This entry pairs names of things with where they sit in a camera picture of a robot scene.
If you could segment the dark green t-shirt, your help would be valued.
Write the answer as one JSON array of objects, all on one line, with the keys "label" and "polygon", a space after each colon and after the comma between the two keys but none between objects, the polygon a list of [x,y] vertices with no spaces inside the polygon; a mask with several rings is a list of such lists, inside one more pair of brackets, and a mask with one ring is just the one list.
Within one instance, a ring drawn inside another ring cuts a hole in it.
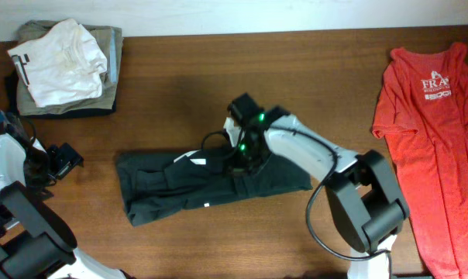
[{"label": "dark green t-shirt", "polygon": [[251,174],[223,174],[214,158],[221,148],[185,152],[126,152],[118,155],[124,211],[132,226],[164,219],[182,210],[224,205],[250,198],[312,189],[310,175],[291,161],[271,155]]}]

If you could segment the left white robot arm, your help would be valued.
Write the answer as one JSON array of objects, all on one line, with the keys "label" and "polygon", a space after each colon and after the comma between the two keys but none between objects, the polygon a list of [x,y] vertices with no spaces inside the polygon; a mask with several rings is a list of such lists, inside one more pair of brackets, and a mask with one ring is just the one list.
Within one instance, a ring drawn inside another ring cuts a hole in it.
[{"label": "left white robot arm", "polygon": [[80,250],[45,203],[48,188],[83,162],[68,143],[45,147],[19,116],[0,111],[0,278],[128,278]]}]

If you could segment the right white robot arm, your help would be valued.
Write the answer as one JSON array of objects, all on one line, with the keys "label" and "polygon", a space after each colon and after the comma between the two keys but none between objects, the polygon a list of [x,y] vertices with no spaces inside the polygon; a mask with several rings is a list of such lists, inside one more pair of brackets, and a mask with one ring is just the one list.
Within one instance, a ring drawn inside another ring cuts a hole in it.
[{"label": "right white robot arm", "polygon": [[[318,181],[305,209],[311,238],[326,252],[350,263],[349,278],[391,278],[391,248],[410,209],[387,160],[376,150],[357,153],[320,136],[296,115],[274,106],[266,110],[247,93],[227,110],[237,125],[233,149],[249,165],[269,155],[289,160]],[[326,194],[332,221],[350,255],[333,250],[317,235],[311,211]]]}]

